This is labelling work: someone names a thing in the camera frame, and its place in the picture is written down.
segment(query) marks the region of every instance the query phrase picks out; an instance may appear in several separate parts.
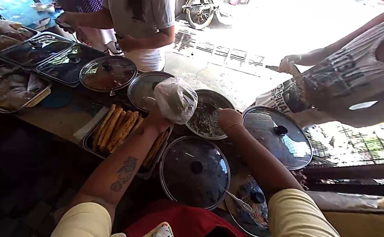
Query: hand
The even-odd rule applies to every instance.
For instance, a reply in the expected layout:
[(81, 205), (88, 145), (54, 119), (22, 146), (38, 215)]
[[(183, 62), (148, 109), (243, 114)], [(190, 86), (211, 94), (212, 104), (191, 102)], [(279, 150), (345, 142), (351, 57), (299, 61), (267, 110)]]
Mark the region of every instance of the hand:
[(117, 39), (117, 42), (119, 43), (121, 50), (125, 53), (140, 49), (139, 40), (130, 35), (125, 35), (123, 38)]
[(76, 31), (76, 38), (83, 44), (86, 44), (88, 46), (89, 45), (89, 41), (88, 39), (85, 37), (84, 33), (82, 32), (81, 29), (78, 28), (78, 30)]
[(289, 55), (284, 57), (279, 64), (277, 72), (279, 73), (289, 73), (294, 70), (294, 64), (297, 64), (301, 60), (301, 55)]
[(69, 32), (70, 34), (73, 34), (78, 30), (79, 27), (79, 22), (77, 20), (78, 18), (76, 17), (75, 12), (64, 12), (62, 13), (57, 19), (57, 22), (63, 22), (71, 27), (62, 27), (59, 25), (60, 28), (62, 28), (64, 31)]
[(243, 118), (239, 112), (232, 109), (218, 109), (218, 125), (224, 132), (237, 124), (243, 125)]
[(146, 126), (156, 128), (158, 133), (164, 132), (168, 126), (170, 126), (170, 121), (163, 117), (157, 104), (155, 104), (149, 112), (146, 118)]

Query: concrete floor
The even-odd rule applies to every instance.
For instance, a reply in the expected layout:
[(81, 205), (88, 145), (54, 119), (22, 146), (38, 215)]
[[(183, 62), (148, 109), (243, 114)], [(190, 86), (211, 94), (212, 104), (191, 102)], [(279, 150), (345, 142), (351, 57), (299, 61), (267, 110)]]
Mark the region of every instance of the concrete floor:
[[(216, 24), (192, 31), (202, 42), (235, 48), (265, 57), (263, 64), (279, 65), (290, 54), (305, 53), (341, 39), (384, 12), (381, 0), (253, 0), (248, 5), (223, 4), (234, 15), (227, 29)], [(208, 63), (206, 57), (166, 53), (165, 71), (184, 78), (194, 89), (212, 89), (239, 110), (291, 78), (263, 68), (259, 76)], [(299, 67), (305, 71), (309, 67)]]

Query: person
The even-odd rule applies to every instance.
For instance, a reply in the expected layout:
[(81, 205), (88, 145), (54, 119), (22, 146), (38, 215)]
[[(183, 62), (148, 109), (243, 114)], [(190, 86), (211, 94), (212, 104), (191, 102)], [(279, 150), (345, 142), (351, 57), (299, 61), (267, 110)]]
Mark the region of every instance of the person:
[[(103, 8), (101, 0), (59, 0), (59, 4), (67, 12), (92, 13)], [(75, 33), (81, 43), (102, 52), (109, 50), (107, 44), (117, 40), (113, 28), (102, 30), (79, 26)]]
[[(94, 170), (73, 198), (70, 209), (60, 219), (52, 237), (109, 237), (116, 205), (154, 140), (168, 126), (168, 120), (155, 106), (141, 127)], [(239, 149), (266, 195), (272, 236), (339, 236), (294, 176), (250, 135), (243, 126), (241, 114), (231, 109), (219, 109), (219, 126)], [(132, 213), (123, 218), (132, 220), (134, 216)], [(187, 207), (168, 199), (145, 207), (142, 216), (137, 217), (124, 233), (129, 237), (246, 236), (208, 210)]]
[(139, 71), (161, 71), (165, 65), (163, 46), (174, 41), (175, 0), (103, 0), (93, 13), (65, 12), (57, 19), (71, 26), (114, 28), (119, 46)]
[[(313, 66), (304, 73), (294, 65)], [(353, 127), (384, 122), (384, 13), (346, 37), (281, 60), (294, 78), (256, 98), (301, 127), (340, 121)]]

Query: gold bracelet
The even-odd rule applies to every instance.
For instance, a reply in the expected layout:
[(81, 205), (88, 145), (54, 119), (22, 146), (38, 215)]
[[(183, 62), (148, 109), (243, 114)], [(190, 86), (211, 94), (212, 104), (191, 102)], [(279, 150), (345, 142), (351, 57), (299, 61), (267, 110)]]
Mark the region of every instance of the gold bracelet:
[(229, 127), (231, 127), (231, 126), (235, 126), (235, 125), (237, 125), (237, 124), (242, 124), (242, 123), (235, 123), (235, 124), (229, 125), (229, 126), (226, 127), (226, 129), (224, 129), (224, 130), (227, 130), (227, 128), (229, 128)]

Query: white tank top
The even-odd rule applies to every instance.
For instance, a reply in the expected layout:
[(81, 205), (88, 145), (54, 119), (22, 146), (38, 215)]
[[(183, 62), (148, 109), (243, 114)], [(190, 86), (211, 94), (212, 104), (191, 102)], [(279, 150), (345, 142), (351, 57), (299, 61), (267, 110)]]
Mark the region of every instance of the white tank top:
[[(376, 59), (383, 40), (384, 22), (302, 73), (304, 89), (292, 78), (258, 96), (256, 104), (271, 106), (307, 124), (337, 120), (365, 127), (384, 122), (384, 62)], [(318, 118), (308, 121), (312, 119), (308, 110), (317, 110)]]

